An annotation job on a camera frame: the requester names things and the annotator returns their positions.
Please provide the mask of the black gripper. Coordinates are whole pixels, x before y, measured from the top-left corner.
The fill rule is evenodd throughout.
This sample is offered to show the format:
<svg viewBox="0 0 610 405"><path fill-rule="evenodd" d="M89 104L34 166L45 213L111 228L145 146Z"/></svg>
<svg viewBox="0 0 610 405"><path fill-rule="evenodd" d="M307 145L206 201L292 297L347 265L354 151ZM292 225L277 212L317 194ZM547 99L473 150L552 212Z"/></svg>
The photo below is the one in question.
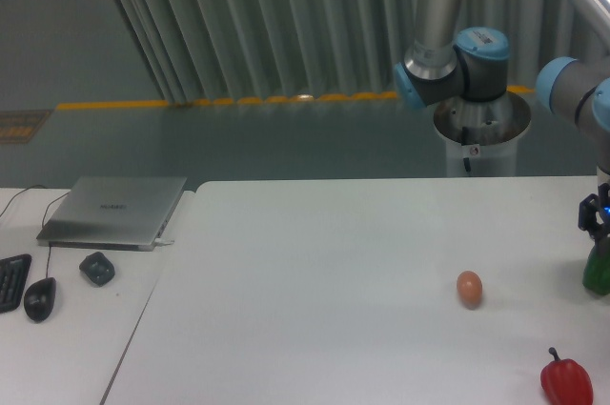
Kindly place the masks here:
<svg viewBox="0 0 610 405"><path fill-rule="evenodd" d="M601 226L609 225L609 183L599 185L598 194L589 194L579 203L578 227L596 243L601 239Z"/></svg>

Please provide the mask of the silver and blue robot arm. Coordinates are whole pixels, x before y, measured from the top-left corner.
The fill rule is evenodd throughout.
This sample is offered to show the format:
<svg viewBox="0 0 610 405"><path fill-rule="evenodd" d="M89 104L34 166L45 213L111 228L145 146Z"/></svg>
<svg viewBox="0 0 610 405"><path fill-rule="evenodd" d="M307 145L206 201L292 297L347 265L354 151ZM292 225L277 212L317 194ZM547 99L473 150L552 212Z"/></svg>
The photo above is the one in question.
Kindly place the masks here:
<svg viewBox="0 0 610 405"><path fill-rule="evenodd" d="M527 130L526 102L508 91L509 43L499 30L456 30L461 0L417 0L415 36L395 66L396 88L412 108L435 106L448 172L483 175L478 160L513 147ZM596 148L598 189L579 206L579 228L597 245L609 237L609 61L552 60L540 71L541 105L573 124Z"/></svg>

